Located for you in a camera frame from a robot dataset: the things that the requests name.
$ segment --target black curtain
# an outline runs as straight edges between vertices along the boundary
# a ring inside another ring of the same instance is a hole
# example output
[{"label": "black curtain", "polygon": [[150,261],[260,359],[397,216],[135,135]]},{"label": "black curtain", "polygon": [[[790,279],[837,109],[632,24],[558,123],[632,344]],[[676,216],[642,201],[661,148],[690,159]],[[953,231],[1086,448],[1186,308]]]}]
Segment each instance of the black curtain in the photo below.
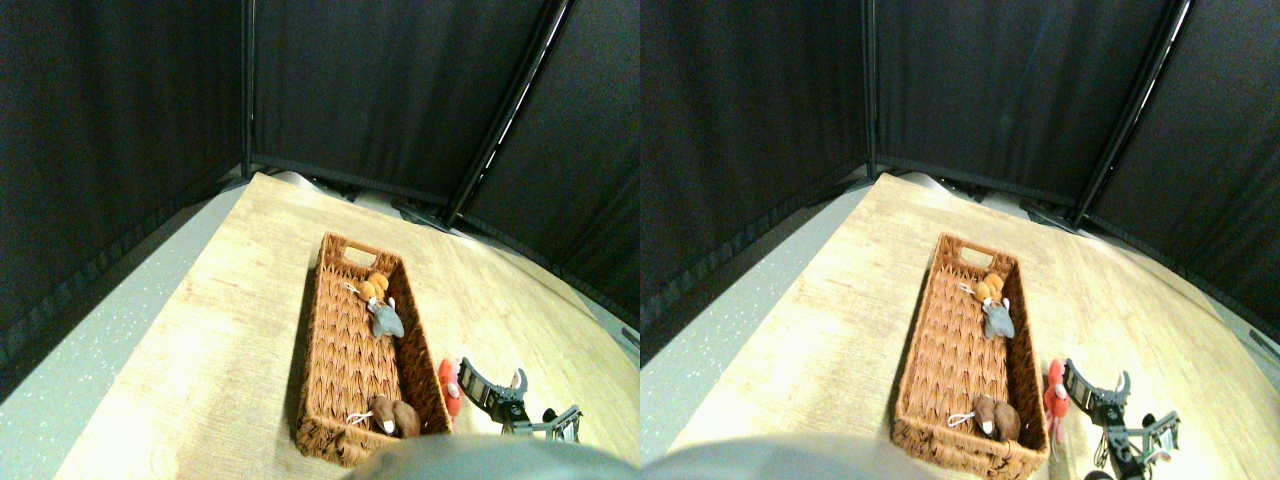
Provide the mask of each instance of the black curtain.
[{"label": "black curtain", "polygon": [[259,1],[256,161],[447,204],[540,6]]},{"label": "black curtain", "polygon": [[635,326],[641,173],[636,8],[579,0],[463,219]]},{"label": "black curtain", "polygon": [[238,3],[6,3],[0,35],[3,397],[59,308],[242,156],[243,68]]},{"label": "black curtain", "polygon": [[1091,219],[1280,339],[1280,3],[1192,6]]},{"label": "black curtain", "polygon": [[645,5],[648,360],[691,320],[673,303],[868,150],[859,3]]},{"label": "black curtain", "polygon": [[878,159],[1061,205],[1087,188],[1162,1],[887,1]]}]

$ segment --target white string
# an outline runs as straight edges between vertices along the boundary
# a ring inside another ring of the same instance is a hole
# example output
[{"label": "white string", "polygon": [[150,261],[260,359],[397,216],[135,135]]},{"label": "white string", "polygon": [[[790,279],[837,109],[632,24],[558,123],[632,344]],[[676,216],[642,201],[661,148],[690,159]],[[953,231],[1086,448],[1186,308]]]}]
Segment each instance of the white string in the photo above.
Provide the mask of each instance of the white string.
[{"label": "white string", "polygon": [[351,413],[351,415],[348,415],[348,416],[347,416],[347,424],[348,424],[348,425],[356,425],[356,424],[358,424],[358,422],[362,422],[362,421],[365,421],[365,419],[369,419],[369,417],[371,417],[371,416],[374,416],[374,412],[367,412],[367,413]]},{"label": "white string", "polygon": [[969,412],[969,413],[956,413],[956,415],[952,415],[952,416],[947,417],[947,426],[954,428],[956,425],[964,424],[969,419],[973,419],[974,415],[978,415],[978,413]]}]

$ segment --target woven basket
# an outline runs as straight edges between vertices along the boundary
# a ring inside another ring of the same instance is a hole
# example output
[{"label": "woven basket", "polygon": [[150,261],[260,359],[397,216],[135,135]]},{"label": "woven basket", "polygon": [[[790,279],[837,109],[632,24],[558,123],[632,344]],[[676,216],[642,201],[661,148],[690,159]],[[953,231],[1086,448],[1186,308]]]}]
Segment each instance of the woven basket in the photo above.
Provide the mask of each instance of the woven basket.
[{"label": "woven basket", "polygon": [[[347,248],[375,255],[371,265],[346,257]],[[358,284],[371,271],[387,275],[387,296],[404,323],[404,338],[374,337],[372,314],[343,283]],[[316,264],[315,302],[307,343],[298,448],[303,454],[352,467],[378,448],[399,442],[372,430],[372,421],[347,424],[370,410],[370,398],[403,399],[426,426],[422,434],[452,433],[435,362],[399,256],[326,233]]]},{"label": "woven basket", "polygon": [[[989,255],[991,265],[961,259],[965,248]],[[992,271],[1005,278],[1012,339],[987,339],[982,305],[957,287],[973,287]],[[913,457],[988,479],[1025,479],[1039,468],[1048,458],[1048,430],[1027,317],[1018,259],[943,233],[899,384],[893,443]],[[974,421],[947,428],[948,416],[970,412],[982,394],[1018,410],[1023,429],[1016,443],[982,436]]]}]

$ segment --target metal frame pole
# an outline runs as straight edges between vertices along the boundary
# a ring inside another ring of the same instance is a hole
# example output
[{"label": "metal frame pole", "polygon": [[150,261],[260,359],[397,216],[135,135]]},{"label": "metal frame pole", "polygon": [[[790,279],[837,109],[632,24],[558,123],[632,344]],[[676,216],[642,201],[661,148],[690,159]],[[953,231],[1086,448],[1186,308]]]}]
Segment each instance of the metal frame pole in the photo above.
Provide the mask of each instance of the metal frame pole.
[{"label": "metal frame pole", "polygon": [[511,129],[511,124],[516,119],[520,105],[524,104],[525,96],[529,93],[529,88],[536,78],[539,67],[541,67],[547,55],[550,52],[556,32],[568,17],[571,6],[572,0],[547,0],[543,3],[543,9],[538,15],[538,27],[534,29],[534,33],[529,40],[529,45],[525,46],[525,52],[520,60],[518,73],[507,86],[506,93],[503,93],[503,101],[498,111],[494,114],[493,122],[489,124],[489,131],[485,134],[485,141],[481,143],[481,148],[479,148],[475,157],[471,160],[471,166],[467,169],[467,175],[462,182],[462,187],[460,187],[458,192],[449,200],[449,207],[443,219],[445,228],[452,228],[453,223],[462,215],[462,210],[467,206],[471,196],[476,191],[476,187],[480,186],[480,180],[484,178],[484,172],[493,163],[494,157],[498,156],[502,141]]},{"label": "metal frame pole", "polygon": [[863,0],[863,90],[865,92],[867,113],[867,178],[876,180],[876,132],[877,118],[876,90],[876,0]]},{"label": "metal frame pole", "polygon": [[1152,38],[1147,55],[1143,59],[1142,76],[1129,91],[1124,114],[1120,116],[1120,123],[1115,127],[1111,138],[1107,141],[1102,159],[1098,160],[1093,169],[1089,188],[1076,202],[1076,207],[1071,212],[1070,221],[1073,228],[1080,228],[1080,223],[1088,215],[1089,207],[1093,206],[1094,200],[1102,192],[1107,177],[1111,174],[1111,170],[1115,170],[1115,163],[1120,157],[1120,154],[1124,152],[1129,138],[1133,136],[1134,127],[1137,127],[1138,120],[1142,118],[1142,109],[1147,105],[1147,99],[1151,97],[1151,92],[1160,81],[1160,72],[1169,61],[1169,55],[1172,52],[1175,41],[1178,40],[1178,32],[1181,29],[1183,22],[1185,22],[1190,9],[1192,0],[1174,0],[1165,5],[1165,12],[1160,19],[1161,28],[1156,37]]},{"label": "metal frame pole", "polygon": [[241,6],[241,178],[250,175],[250,163],[253,157],[253,52],[256,0],[244,0]]}]

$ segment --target gray floor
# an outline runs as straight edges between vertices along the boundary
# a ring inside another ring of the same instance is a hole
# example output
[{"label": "gray floor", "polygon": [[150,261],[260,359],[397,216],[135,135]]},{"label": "gray floor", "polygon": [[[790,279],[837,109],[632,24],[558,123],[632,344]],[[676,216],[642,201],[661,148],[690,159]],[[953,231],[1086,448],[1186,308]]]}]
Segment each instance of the gray floor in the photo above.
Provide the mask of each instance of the gray floor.
[{"label": "gray floor", "polygon": [[[901,178],[972,201],[924,174],[910,173]],[[869,187],[849,192],[829,204],[808,209],[813,211],[797,212],[808,218],[804,225],[764,255],[641,369],[641,463],[660,458],[671,448],[724,367],[868,191]],[[1027,219],[1020,200],[1015,195],[993,192],[980,205]],[[1119,239],[1093,236],[1134,251]],[[1251,326],[1244,320],[1217,302],[1212,303],[1280,390],[1280,362],[1248,338]]]},{"label": "gray floor", "polygon": [[[291,172],[274,177],[342,198]],[[115,375],[243,191],[238,187],[180,211],[104,274],[95,285],[102,292],[86,296],[100,298],[97,305],[83,306],[88,315],[0,403],[0,452],[6,453],[0,456],[0,477],[47,479],[58,472]],[[353,204],[401,218],[392,200],[366,191]],[[490,238],[471,238],[512,252]],[[639,367],[639,347],[622,334],[628,326],[589,298],[582,300]]]}]

